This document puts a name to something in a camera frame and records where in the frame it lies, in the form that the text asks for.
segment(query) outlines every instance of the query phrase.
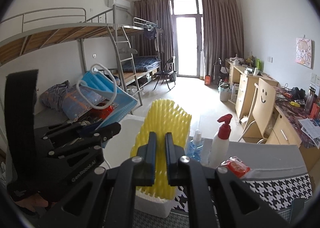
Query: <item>silver bolt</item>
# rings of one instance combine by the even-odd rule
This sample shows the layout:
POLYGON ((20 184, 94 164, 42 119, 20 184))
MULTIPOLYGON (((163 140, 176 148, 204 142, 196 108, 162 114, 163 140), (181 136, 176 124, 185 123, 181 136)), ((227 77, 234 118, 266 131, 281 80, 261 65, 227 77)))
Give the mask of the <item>silver bolt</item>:
POLYGON ((105 168, 104 168, 104 167, 96 167, 96 168, 94 169, 94 172, 95 172, 95 174, 97 174, 97 175, 101 175, 101 174, 103 174, 103 173, 105 172, 105 168))
POLYGON ((139 163, 142 161, 142 157, 140 156, 135 156, 131 159, 134 163, 139 163))
POLYGON ((190 158, 189 158, 188 156, 182 156, 182 157, 180 158, 180 161, 181 161, 182 163, 188 163, 188 162, 190 161, 190 158))
POLYGON ((225 174, 228 172, 228 169, 226 167, 223 167, 223 166, 219 166, 217 167, 217 171, 221 174, 225 174))

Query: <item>yellow foam net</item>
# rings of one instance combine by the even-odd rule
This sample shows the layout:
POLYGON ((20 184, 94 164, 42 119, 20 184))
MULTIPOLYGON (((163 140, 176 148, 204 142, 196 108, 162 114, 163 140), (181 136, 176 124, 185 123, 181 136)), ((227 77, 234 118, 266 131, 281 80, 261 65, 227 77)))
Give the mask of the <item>yellow foam net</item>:
POLYGON ((136 137, 136 143, 131 149, 130 156, 136 156, 138 148, 148 143, 149 133, 157 135, 156 147, 156 175, 152 187, 137 187, 142 193, 149 196, 172 200, 175 196, 175 187, 168 185, 167 165, 165 157, 164 136, 172 133, 173 143, 185 147, 191 123, 191 115, 187 114, 179 105, 171 100, 155 100, 136 137))

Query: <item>black folding chair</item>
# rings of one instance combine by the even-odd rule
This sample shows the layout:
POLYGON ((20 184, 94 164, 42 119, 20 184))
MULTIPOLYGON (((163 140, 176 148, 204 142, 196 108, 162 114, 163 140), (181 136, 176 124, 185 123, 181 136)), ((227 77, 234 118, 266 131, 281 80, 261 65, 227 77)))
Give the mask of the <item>black folding chair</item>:
POLYGON ((160 78, 161 78, 162 76, 164 76, 164 79, 163 79, 163 81, 162 81, 161 84, 163 84, 163 82, 164 82, 164 80, 165 80, 166 83, 167 83, 167 86, 168 86, 169 90, 171 90, 173 87, 176 86, 176 81, 175 81, 174 77, 172 77, 172 78, 173 78, 173 81, 174 81, 174 86, 173 86, 171 89, 170 89, 169 84, 168 84, 168 81, 167 81, 167 76, 172 75, 173 72, 174 72, 174 70, 173 70, 174 59, 175 59, 175 56, 173 56, 172 58, 170 58, 170 59, 165 63, 165 66, 164 66, 163 70, 162 70, 162 71, 159 71, 159 72, 156 72, 156 73, 154 74, 155 76, 159 77, 154 89, 156 89, 157 84, 158 84, 158 82, 159 82, 159 80, 160 80, 160 78))

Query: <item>black trash bin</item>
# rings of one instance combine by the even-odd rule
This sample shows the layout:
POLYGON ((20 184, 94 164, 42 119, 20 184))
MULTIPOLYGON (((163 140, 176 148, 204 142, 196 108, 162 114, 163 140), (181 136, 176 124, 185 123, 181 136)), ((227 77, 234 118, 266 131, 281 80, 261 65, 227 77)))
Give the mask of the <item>black trash bin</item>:
POLYGON ((171 75, 169 75, 170 82, 175 82, 177 80, 177 71, 174 71, 171 75))

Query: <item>white basin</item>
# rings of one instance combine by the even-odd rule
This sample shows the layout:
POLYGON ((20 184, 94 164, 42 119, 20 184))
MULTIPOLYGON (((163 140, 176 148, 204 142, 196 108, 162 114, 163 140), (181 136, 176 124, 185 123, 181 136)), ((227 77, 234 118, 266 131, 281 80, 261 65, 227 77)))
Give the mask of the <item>white basin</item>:
MULTIPOLYGON (((120 133, 110 139, 103 149, 103 155, 111 167, 118 167, 126 159, 130 158, 131 148, 135 144, 136 136, 144 119, 144 117, 128 114, 120 122, 120 133)), ((105 162, 101 166, 108 169, 105 162)), ((166 218, 171 211, 172 202, 171 200, 151 197, 136 191, 135 208, 147 214, 166 218)))

